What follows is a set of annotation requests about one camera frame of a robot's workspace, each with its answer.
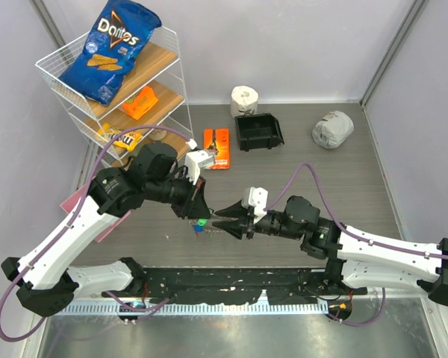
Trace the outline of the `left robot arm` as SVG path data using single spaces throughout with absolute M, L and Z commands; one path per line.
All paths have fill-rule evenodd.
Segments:
M 99 171 L 72 212 L 34 251 L 7 258 L 1 268 L 19 287 L 21 305 L 42 317 L 54 315 L 76 298 L 110 291 L 141 295 L 143 268 L 125 257 L 105 266 L 73 267 L 75 258 L 102 232 L 144 201 L 171 206 L 181 219 L 208 219 L 205 179 L 201 170 L 214 164 L 207 150 L 186 154 L 177 165 L 177 151 L 163 142 L 144 145 L 125 167 Z

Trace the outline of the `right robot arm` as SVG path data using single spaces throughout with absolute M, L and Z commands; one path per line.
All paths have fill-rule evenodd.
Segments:
M 448 307 L 448 238 L 416 243 L 366 233 L 320 215 L 301 196 L 291 196 L 282 211 L 237 202 L 217 211 L 213 227 L 237 239 L 255 234 L 295 239 L 307 255 L 325 260 L 325 289 L 382 287 L 425 292 Z

